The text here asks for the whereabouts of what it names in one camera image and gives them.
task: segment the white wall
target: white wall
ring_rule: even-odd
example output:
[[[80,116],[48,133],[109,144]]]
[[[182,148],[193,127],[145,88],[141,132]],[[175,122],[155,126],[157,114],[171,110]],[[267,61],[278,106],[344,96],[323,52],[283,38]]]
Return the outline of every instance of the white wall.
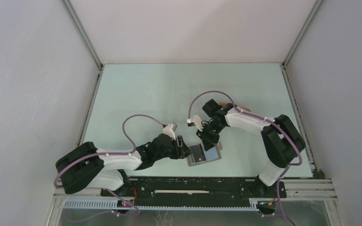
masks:
[[[0,1],[0,225],[42,225],[96,76],[59,0]]]
[[[289,72],[321,168],[362,225],[362,1],[325,1]]]
[[[72,0],[103,63],[282,62],[315,0]]]

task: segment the brown object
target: brown object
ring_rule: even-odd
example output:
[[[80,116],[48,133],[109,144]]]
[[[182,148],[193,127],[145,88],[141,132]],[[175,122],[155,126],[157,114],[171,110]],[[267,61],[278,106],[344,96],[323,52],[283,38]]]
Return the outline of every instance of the brown object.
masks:
[[[221,105],[222,107],[226,106],[228,103],[227,102],[219,102],[219,105]],[[244,109],[245,111],[251,112],[251,110],[245,106],[242,105],[237,105],[238,107]]]

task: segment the metal vent grille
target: metal vent grille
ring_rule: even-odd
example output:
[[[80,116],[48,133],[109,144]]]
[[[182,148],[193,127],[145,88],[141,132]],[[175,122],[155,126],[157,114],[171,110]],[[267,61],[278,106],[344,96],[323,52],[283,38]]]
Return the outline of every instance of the metal vent grille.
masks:
[[[138,206],[140,210],[210,210],[210,211],[257,211],[257,201],[250,201],[250,207],[171,207]],[[65,209],[126,210],[117,207],[117,200],[72,199],[65,202]]]

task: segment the white table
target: white table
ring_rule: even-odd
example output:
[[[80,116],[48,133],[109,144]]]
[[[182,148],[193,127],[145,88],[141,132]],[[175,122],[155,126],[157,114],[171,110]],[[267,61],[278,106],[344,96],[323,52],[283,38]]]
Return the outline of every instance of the white table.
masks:
[[[128,116],[137,113],[163,123],[175,122],[176,134],[182,135],[186,144],[199,143],[196,128],[187,127],[188,108],[198,94],[214,89],[226,92],[236,104],[259,115],[288,115],[297,127],[277,63],[105,65],[102,76],[84,138],[84,142],[93,141],[100,148],[132,148],[121,126]],[[221,94],[207,94],[195,102],[192,115],[208,119],[201,108],[211,98],[228,101]],[[139,117],[129,120],[126,130],[141,145],[152,141],[162,127]],[[186,159],[162,159],[151,168],[126,172],[129,176],[255,177],[263,170],[268,158],[261,136],[225,128],[220,141],[221,160],[189,167]],[[305,151],[302,157],[303,164],[291,167],[286,177],[312,177]]]

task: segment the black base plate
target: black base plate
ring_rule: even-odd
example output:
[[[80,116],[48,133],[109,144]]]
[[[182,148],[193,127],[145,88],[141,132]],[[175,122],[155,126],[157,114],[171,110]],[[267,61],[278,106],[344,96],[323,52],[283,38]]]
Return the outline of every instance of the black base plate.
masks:
[[[275,190],[259,197],[250,187],[255,178],[196,178],[196,177],[130,177],[137,191],[137,206],[169,207],[250,207],[249,198],[274,198]],[[201,190],[205,194],[155,193],[155,190]],[[102,189],[101,196],[112,196]],[[130,189],[124,196],[133,197]],[[280,196],[287,194],[280,182]]]

